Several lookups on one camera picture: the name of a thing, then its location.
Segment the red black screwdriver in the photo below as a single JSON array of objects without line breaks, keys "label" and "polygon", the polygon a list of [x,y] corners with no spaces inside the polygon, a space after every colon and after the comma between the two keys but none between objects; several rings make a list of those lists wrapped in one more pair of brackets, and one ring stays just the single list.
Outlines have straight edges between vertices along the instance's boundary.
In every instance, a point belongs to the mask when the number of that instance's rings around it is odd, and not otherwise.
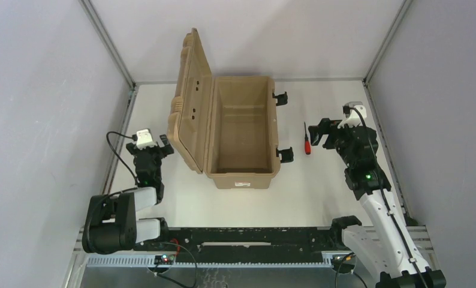
[{"label": "red black screwdriver", "polygon": [[304,150],[306,155],[311,155],[311,143],[308,135],[308,129],[306,126],[306,123],[304,122],[304,138],[305,138],[305,144],[304,144]]}]

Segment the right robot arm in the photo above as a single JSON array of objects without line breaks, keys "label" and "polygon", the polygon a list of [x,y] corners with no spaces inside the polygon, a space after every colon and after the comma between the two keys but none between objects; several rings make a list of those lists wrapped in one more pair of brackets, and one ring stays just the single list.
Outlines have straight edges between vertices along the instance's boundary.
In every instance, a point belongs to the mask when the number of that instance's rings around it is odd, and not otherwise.
[{"label": "right robot arm", "polygon": [[366,238],[357,217],[332,221],[336,239],[364,264],[376,287],[445,287],[443,272],[423,257],[397,210],[391,185],[377,162],[376,131],[323,118],[318,125],[309,126],[308,133],[312,146],[326,136],[323,148],[341,157],[346,165],[345,182],[375,228],[378,244]]}]

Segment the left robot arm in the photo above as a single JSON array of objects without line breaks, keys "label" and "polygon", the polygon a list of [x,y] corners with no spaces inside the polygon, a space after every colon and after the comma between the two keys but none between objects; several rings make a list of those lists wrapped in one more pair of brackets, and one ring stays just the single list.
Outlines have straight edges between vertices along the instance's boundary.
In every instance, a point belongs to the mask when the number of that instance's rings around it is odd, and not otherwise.
[{"label": "left robot arm", "polygon": [[164,198],[162,159],[173,154],[174,149],[165,134],[160,139],[162,145],[151,138],[149,130],[136,132],[126,145],[133,157],[135,186],[91,197],[82,236],[85,252],[112,254],[132,250],[144,241],[169,240],[164,218],[137,215],[142,209],[160,204]]}]

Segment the tan plastic storage bin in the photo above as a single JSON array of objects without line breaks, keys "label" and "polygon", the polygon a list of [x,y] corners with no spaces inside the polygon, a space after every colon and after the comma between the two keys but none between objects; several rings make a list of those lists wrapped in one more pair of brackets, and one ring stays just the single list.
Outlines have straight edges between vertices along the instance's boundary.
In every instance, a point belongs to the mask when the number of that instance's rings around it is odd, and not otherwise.
[{"label": "tan plastic storage bin", "polygon": [[167,137],[218,189],[267,189],[294,160],[292,148],[279,148],[277,108],[287,103],[271,77],[214,76],[192,28],[183,39]]}]

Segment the left controller board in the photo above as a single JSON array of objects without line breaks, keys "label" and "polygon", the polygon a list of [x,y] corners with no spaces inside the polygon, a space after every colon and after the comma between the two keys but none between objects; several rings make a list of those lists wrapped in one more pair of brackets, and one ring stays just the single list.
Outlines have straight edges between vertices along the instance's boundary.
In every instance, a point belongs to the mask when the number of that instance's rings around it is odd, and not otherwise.
[{"label": "left controller board", "polygon": [[154,265],[172,265],[175,260],[176,256],[174,254],[156,255],[154,258]]}]

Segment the controller board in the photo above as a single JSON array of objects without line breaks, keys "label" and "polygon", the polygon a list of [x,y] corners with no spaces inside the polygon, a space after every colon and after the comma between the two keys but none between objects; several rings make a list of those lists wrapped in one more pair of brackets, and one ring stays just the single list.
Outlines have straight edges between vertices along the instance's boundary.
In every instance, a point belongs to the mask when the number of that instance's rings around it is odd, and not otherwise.
[{"label": "controller board", "polygon": [[338,274],[350,274],[356,266],[356,255],[337,255],[331,259],[332,269]]},{"label": "controller board", "polygon": [[174,254],[156,255],[154,258],[154,265],[172,265],[175,260],[176,256]]}]

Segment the right controller board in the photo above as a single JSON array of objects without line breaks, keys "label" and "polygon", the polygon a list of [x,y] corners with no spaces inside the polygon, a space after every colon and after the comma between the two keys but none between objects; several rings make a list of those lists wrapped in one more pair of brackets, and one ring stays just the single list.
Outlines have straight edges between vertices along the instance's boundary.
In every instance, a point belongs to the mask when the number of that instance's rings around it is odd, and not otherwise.
[{"label": "right controller board", "polygon": [[332,269],[338,274],[350,274],[356,266],[356,255],[337,255],[331,259]]}]

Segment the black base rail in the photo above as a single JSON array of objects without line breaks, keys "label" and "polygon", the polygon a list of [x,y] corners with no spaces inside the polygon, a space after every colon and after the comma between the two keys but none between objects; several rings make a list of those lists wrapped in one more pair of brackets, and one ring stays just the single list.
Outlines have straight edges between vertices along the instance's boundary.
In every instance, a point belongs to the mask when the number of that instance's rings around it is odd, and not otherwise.
[{"label": "black base rail", "polygon": [[192,261],[284,260],[315,253],[336,253],[344,246],[330,227],[170,228],[166,242],[144,241],[134,251],[176,252]]}]

